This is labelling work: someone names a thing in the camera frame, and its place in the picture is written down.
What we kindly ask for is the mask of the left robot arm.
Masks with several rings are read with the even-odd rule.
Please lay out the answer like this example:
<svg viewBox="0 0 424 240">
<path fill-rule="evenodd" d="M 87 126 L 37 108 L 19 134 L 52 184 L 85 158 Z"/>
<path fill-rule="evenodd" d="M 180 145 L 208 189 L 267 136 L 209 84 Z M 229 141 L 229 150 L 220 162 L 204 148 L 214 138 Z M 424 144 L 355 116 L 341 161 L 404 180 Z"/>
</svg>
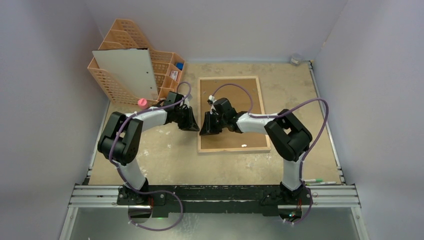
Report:
<svg viewBox="0 0 424 240">
<path fill-rule="evenodd" d="M 115 111 L 110 115 L 97 150 L 115 166 L 136 204 L 142 205 L 149 199 L 148 180 L 136 161 L 142 133 L 170 123 L 176 123 L 182 131 L 198 132 L 190 99 L 189 94 L 172 91 L 165 100 L 145 110 L 127 114 Z"/>
</svg>

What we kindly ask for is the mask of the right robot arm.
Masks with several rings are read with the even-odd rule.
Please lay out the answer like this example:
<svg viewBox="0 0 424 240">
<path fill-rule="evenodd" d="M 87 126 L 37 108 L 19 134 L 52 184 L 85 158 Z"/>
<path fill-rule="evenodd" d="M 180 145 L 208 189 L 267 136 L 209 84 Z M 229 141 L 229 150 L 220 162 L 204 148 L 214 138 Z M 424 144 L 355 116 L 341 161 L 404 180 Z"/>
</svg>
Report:
<svg viewBox="0 0 424 240">
<path fill-rule="evenodd" d="M 288 204 L 300 198 L 302 189 L 301 157 L 305 156 L 313 140 L 310 131 L 288 109 L 278 115 L 250 114 L 237 112 L 230 101 L 223 97 L 215 99 L 210 95 L 208 103 L 211 109 L 204 114 L 204 121 L 199 134 L 201 136 L 217 135 L 227 128 L 239 134 L 259 133 L 270 138 L 277 153 L 283 158 L 282 189 L 280 196 Z"/>
</svg>

